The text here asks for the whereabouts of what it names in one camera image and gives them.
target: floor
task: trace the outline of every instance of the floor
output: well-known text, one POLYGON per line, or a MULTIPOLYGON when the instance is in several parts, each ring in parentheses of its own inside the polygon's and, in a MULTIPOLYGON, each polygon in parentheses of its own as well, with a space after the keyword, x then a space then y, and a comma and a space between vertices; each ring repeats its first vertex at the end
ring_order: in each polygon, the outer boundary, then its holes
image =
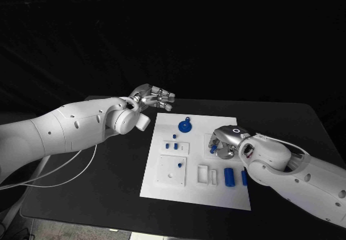
POLYGON ((130 237, 129 231, 110 231, 109 228, 34 220, 18 214, 2 240, 130 240, 130 237), (25 238, 28 230, 32 230, 35 238, 25 238))

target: robotic hand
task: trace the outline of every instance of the robotic hand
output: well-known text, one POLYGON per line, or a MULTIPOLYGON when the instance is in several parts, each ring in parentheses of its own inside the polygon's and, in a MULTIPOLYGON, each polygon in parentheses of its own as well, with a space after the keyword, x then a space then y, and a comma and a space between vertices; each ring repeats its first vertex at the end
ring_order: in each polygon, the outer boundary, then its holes
POLYGON ((215 129, 211 153, 221 159, 240 156, 250 177, 270 186, 303 210, 346 228, 346 170, 311 156, 296 145, 240 126, 215 129), (303 151, 293 153, 286 143, 303 151))
POLYGON ((41 117, 0 125, 0 184, 32 161, 84 150, 109 137, 146 130, 149 106, 172 110, 175 94, 145 84, 129 97, 70 103, 41 117))

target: black table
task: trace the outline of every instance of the black table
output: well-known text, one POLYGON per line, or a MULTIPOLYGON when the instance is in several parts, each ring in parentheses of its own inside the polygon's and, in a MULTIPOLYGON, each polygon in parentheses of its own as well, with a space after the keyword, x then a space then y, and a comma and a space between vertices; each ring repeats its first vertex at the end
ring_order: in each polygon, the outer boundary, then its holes
MULTIPOLYGON (((109 98, 90 96, 87 100, 109 98)), ((250 131, 300 146, 313 156, 346 168, 315 110, 306 104, 178 99, 174 114, 237 117, 250 131)), ((143 113, 152 123, 145 132, 113 136, 97 146, 90 168, 68 184, 34 188, 21 213, 25 217, 192 239, 345 239, 346 228, 321 220, 267 186, 249 177, 251 211, 140 197, 158 113, 143 113)), ((51 176, 37 181, 54 185, 87 166, 94 147, 51 176)), ((45 171, 76 155, 54 155, 45 171)))

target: black curtain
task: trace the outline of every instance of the black curtain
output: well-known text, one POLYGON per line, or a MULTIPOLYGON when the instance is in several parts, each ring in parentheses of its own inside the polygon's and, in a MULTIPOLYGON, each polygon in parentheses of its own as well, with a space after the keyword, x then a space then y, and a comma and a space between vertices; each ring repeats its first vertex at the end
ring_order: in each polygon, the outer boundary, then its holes
POLYGON ((181 99, 306 103, 345 158, 345 36, 334 3, 2 0, 0 109, 42 115, 145 83, 181 99))

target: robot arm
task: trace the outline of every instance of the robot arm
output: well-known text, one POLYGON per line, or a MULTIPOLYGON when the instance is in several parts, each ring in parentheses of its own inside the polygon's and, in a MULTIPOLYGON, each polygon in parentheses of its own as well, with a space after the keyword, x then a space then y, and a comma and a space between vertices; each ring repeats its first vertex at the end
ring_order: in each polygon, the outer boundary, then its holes
POLYGON ((149 107, 171 111, 175 94, 145 84, 130 97, 112 97, 61 106, 41 117, 0 125, 0 184, 32 161, 84 150, 109 137, 146 130, 149 107))
POLYGON ((270 186, 312 215, 346 228, 346 170, 306 151, 293 153, 280 142, 230 125, 214 131, 210 148, 223 159, 237 154, 257 183, 270 186))

